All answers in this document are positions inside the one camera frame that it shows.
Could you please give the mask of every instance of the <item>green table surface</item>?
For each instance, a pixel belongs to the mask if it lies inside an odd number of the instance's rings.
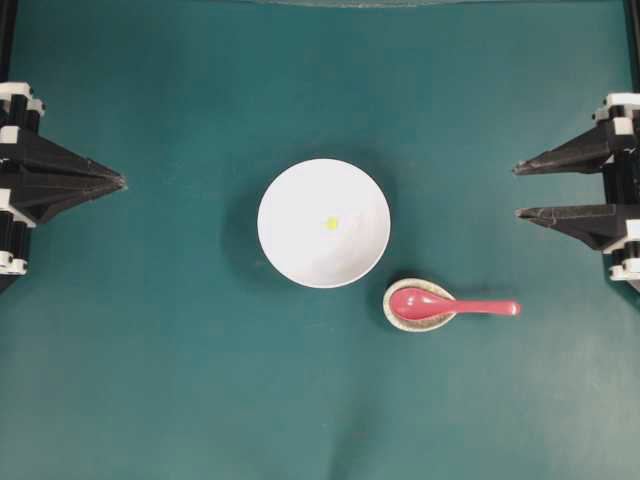
[[[624,24],[622,1],[22,1],[41,133],[129,190],[38,228],[0,297],[0,478],[638,478],[638,300],[513,213],[599,203],[601,179],[510,173],[631,88]],[[332,290],[277,273],[255,227],[314,157],[392,214]],[[381,301],[406,276],[523,313],[403,333]]]

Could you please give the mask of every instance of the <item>white bowl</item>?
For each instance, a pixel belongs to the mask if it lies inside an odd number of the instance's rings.
[[[339,160],[308,160],[285,170],[258,211],[265,255],[285,277],[307,287],[341,287],[361,278],[382,257],[390,231],[380,187]]]

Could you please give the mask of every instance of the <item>small speckled dish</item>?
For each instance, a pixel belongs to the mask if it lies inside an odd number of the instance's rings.
[[[455,300],[453,295],[435,283],[427,282],[426,280],[421,280],[419,278],[404,278],[402,280],[398,280],[387,288],[387,291],[384,293],[384,299],[382,300],[384,314],[387,317],[387,320],[389,320],[394,327],[404,330],[405,332],[428,332],[443,326],[456,316],[455,313],[449,313],[436,315],[435,317],[429,317],[422,320],[405,320],[403,318],[396,317],[391,311],[389,300],[394,292],[407,287],[422,288],[423,290],[435,293],[441,297]]]

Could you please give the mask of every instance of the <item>pink spoon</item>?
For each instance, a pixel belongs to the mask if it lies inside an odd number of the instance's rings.
[[[449,300],[421,288],[401,288],[391,295],[391,310],[404,320],[423,320],[451,313],[493,313],[518,315],[520,305],[514,301]]]

